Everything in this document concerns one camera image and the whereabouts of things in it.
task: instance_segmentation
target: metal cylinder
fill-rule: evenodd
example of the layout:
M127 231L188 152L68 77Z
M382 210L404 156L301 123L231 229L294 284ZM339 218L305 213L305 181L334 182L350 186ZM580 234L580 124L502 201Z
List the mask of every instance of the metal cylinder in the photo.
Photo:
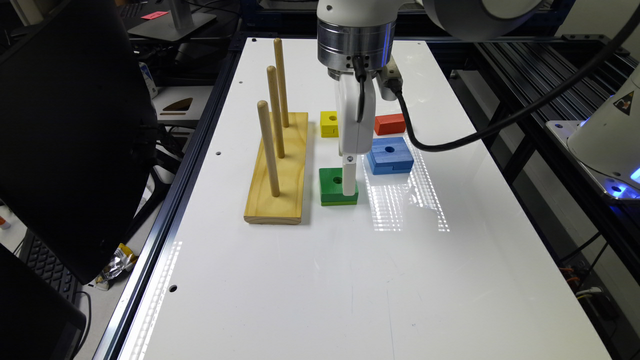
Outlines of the metal cylinder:
M395 21L370 27L333 25L318 19L318 60L329 69L352 71L353 56L365 60L367 70L389 62Z

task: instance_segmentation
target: white tabletop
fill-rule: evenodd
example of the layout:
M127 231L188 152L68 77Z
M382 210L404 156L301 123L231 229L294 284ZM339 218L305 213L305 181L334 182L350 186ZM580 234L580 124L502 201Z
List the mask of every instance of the white tabletop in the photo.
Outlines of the white tabletop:
M409 175L361 162L358 205L320 206L318 169L341 164L319 129L333 80L315 40L284 50L289 110L310 120L302 224L243 221L275 63L271 39L249 40L123 358L610 358L481 143L413 149ZM420 140L474 130L424 42L393 55ZM398 112L378 98L378 115Z

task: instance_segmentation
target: wooden peg board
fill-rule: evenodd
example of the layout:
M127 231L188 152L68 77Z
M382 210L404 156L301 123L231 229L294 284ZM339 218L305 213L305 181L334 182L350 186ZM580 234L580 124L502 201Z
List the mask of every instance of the wooden peg board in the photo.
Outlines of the wooden peg board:
M307 156L308 113L289 113L289 127L284 128L284 159L276 157L280 196L271 196L269 173L260 141L251 188L244 211L249 224L297 225L302 221L304 166Z

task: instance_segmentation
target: green block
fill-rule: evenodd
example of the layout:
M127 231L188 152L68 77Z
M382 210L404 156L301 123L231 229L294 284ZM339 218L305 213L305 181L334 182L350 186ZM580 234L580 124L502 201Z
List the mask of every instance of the green block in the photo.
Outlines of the green block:
M321 202L322 206L356 205L358 201Z
M342 194L342 168L320 169L320 203L322 206L355 205L358 203L358 184L352 196Z

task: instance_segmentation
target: black screen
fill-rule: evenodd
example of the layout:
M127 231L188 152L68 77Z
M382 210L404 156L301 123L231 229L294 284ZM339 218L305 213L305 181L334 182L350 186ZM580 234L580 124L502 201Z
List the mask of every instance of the black screen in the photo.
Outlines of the black screen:
M82 283L126 232L157 118L113 0L65 0L0 58L0 199Z

